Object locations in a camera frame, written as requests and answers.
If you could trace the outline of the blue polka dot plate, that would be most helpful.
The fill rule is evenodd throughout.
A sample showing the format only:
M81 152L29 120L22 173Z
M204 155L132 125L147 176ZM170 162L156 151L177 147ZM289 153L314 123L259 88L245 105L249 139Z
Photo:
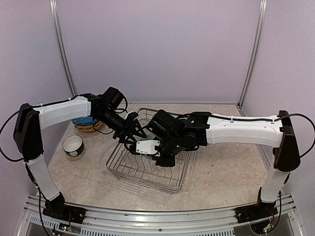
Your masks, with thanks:
M74 125L88 126L98 123L97 119L93 119L91 116L83 118L75 118L71 120Z

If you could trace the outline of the teal and white bowl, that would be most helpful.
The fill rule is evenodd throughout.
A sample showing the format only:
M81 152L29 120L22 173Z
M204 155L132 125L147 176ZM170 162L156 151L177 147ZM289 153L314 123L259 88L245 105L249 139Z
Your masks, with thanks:
M76 157L84 151L83 138L79 135L69 136L64 140L62 148L68 156Z

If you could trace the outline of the dark blue mug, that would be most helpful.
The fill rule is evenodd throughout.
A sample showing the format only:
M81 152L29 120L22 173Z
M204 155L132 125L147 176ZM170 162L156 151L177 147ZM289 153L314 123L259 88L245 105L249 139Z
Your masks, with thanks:
M182 117L182 118L179 118L178 120L179 120L181 123L186 124L187 119L188 119L188 117Z

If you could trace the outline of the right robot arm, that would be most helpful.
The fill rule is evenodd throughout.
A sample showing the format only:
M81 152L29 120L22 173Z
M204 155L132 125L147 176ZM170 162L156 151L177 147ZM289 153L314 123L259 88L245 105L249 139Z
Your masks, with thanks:
M183 150L221 143L265 145L273 148L274 164L259 190L252 214L262 218L271 210L290 172L301 163L300 153L287 111L277 116L254 118L193 112L173 117L159 110L147 129L160 140L159 152L165 163Z

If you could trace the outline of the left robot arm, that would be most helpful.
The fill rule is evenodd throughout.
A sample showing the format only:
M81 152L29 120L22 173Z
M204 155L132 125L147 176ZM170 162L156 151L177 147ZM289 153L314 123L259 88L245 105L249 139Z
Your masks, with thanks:
M69 214L64 196L57 188L44 157L43 133L46 129L75 118L92 117L114 131L113 139L134 144L146 134L131 112L123 118L118 106L124 96L119 91L100 95L85 93L73 99L45 105L23 104L13 132L14 141L22 154L26 169L38 191L45 198L49 210L59 219Z

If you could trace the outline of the aluminium front rail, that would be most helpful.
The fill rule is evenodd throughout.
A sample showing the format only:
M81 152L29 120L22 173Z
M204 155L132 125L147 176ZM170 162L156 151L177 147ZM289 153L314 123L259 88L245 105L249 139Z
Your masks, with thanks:
M71 223L68 232L59 229L61 220L39 216L38 197L29 196L15 236L44 235L52 230L62 236L251 236L253 222L239 223L233 206L190 211L131 211L84 206L82 224Z

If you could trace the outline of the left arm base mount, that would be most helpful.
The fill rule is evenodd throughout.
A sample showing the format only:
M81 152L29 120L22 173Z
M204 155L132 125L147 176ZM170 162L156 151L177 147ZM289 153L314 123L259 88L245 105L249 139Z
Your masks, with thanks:
M86 209L77 206L62 205L44 207L43 214L55 219L67 221L69 223L82 224L85 218Z

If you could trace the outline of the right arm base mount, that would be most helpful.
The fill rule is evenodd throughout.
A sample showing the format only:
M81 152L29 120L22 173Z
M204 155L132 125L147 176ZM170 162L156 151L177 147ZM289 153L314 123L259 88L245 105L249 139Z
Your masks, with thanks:
M276 215L278 213L278 210L274 205L253 204L248 206L237 207L235 209L235 213L237 221L240 224Z

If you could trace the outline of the left aluminium frame post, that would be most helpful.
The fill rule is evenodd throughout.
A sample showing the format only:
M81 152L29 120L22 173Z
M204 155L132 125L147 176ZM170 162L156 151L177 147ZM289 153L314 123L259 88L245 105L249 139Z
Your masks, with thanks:
M74 80L72 78L72 74L70 71L68 58L66 54L66 49L65 49L65 45L63 41L61 21L59 18L58 3L56 0L49 0L49 6L50 6L50 11L51 11L52 24L53 24L53 28L55 32L55 37L56 37L56 43L57 43L60 59L62 62L63 70L65 73L66 82L67 82L71 96L75 96L77 95L77 89L76 89Z

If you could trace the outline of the aluminium frame post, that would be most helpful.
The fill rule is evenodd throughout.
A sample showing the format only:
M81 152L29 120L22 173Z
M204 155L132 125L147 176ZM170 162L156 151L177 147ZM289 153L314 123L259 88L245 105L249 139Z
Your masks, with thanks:
M57 43L60 59L62 62L63 70L65 73L66 82L67 82L71 96L75 96L77 95L77 89L76 89L74 80L72 78L72 74L70 71L68 58L66 54L66 49L65 49L65 45L63 41L61 21L59 18L58 3L56 0L49 0L49 6L50 6L50 11L51 11L52 24L53 24L53 28L55 32L55 37L56 37L56 43Z
M268 0L261 0L259 3L260 5L259 5L259 12L258 12L255 34L254 34L254 41L253 41L251 56L249 60L249 65L246 71L244 85L243 85L240 99L238 102L239 108L242 108L244 106L247 94L249 92L250 84L251 84L254 69L255 69L256 60L259 53L261 38L263 35L263 28L264 28L265 17L266 17L266 12L267 12Z

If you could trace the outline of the right aluminium frame post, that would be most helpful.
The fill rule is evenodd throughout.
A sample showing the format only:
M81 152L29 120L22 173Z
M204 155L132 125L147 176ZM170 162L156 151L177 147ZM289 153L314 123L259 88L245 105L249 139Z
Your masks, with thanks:
M242 108L244 106L247 94L249 92L250 84L251 84L254 69L255 69L256 60L259 53L261 38L263 35L263 28L264 28L265 17L266 17L266 12L267 12L268 0L261 0L259 3L260 5L259 5L259 12L258 12L255 34L254 34L254 41L253 41L251 56L249 60L249 65L246 71L244 85L243 85L240 99L238 102L239 108Z

